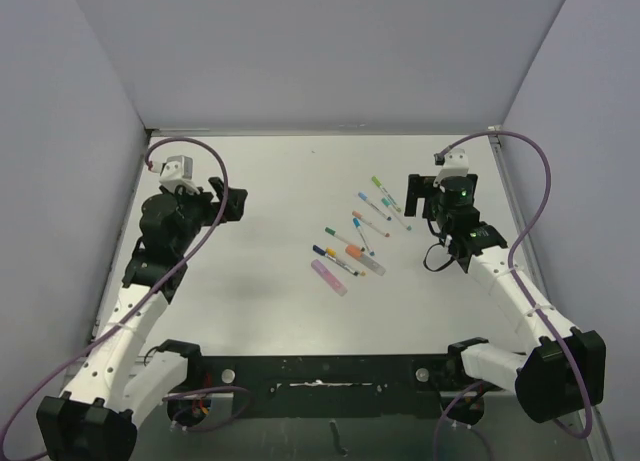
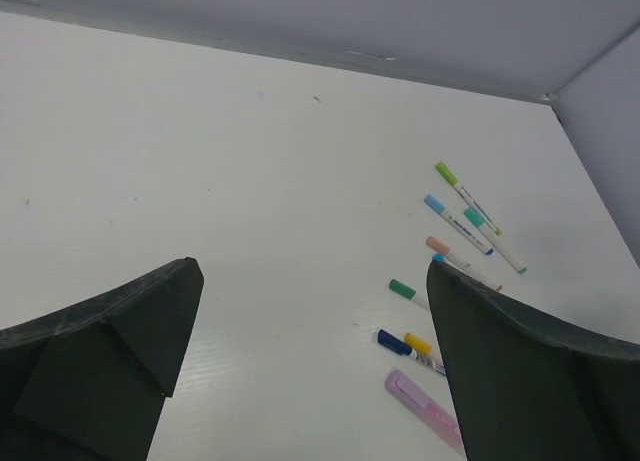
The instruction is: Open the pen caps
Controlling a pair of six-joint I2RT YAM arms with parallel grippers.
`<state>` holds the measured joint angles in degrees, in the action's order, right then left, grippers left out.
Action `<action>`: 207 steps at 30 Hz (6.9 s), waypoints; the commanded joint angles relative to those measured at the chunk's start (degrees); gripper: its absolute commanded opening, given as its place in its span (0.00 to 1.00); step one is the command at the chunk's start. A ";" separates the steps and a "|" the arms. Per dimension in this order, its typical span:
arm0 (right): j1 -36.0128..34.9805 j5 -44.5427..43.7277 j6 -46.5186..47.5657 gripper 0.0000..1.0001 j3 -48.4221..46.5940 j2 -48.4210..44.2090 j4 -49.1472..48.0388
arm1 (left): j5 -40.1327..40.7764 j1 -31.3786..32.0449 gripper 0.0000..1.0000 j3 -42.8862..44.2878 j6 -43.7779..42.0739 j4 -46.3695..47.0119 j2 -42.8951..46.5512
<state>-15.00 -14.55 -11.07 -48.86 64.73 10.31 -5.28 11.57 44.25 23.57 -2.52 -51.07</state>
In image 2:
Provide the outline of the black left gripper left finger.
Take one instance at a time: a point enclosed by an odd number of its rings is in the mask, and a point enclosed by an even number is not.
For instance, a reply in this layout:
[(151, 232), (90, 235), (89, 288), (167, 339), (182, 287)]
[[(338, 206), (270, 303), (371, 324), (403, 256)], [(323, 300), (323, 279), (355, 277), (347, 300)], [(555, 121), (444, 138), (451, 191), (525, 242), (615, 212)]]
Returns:
[(198, 262), (177, 259), (3, 329), (2, 459), (146, 459), (203, 286)]

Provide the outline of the light blue marker pen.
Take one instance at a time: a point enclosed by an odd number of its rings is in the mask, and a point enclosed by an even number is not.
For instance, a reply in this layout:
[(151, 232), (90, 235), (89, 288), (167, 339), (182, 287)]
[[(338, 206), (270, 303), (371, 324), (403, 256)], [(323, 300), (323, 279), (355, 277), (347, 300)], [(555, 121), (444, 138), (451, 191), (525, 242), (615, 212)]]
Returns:
[(451, 212), (433, 195), (429, 194), (424, 198), (424, 203), (431, 208), (436, 214), (443, 218), (454, 230), (456, 230), (462, 237), (464, 237), (469, 243), (471, 243), (477, 250), (486, 256), (491, 255), (493, 248), (481, 241), (474, 234), (471, 233), (465, 225), (462, 224)]

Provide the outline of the teal marker pen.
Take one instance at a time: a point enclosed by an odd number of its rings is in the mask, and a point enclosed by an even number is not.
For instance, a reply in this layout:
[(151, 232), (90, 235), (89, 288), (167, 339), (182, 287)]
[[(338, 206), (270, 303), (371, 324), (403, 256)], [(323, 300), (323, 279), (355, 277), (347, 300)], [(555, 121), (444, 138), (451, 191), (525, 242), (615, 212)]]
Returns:
[(471, 207), (465, 209), (463, 214), (517, 273), (524, 274), (527, 271), (527, 266), (506, 247), (481, 215)]

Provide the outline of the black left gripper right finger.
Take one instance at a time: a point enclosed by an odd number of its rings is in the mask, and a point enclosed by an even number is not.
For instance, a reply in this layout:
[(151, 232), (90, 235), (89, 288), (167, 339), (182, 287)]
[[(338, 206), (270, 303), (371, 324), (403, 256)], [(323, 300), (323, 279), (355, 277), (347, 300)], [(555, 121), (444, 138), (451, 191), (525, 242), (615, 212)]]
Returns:
[(426, 292), (470, 460), (636, 460), (639, 347), (429, 265)]

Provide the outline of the peach marker pen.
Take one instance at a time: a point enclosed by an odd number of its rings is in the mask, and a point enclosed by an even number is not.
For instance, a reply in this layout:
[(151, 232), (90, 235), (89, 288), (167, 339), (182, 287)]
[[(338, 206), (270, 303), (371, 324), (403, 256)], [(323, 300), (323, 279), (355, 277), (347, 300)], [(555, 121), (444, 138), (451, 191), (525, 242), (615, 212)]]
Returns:
[(459, 270), (465, 272), (468, 276), (474, 278), (476, 281), (491, 288), (496, 292), (503, 290), (504, 286), (501, 283), (495, 282), (488, 276), (483, 274), (476, 265), (472, 264), (467, 258), (461, 256), (458, 251), (452, 250), (449, 246), (434, 236), (429, 236), (426, 239), (426, 245), (435, 251), (440, 257), (454, 265)]

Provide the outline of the lime green marker pen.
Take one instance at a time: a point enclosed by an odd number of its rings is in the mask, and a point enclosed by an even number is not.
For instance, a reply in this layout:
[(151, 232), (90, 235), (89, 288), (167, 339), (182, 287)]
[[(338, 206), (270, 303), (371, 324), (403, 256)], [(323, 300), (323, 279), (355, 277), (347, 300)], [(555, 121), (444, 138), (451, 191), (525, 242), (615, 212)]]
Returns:
[(465, 201), (485, 221), (495, 235), (500, 236), (502, 231), (495, 225), (487, 212), (478, 204), (466, 187), (458, 180), (448, 166), (439, 161), (435, 164), (436, 171), (444, 178), (444, 180), (456, 191), (456, 193)]

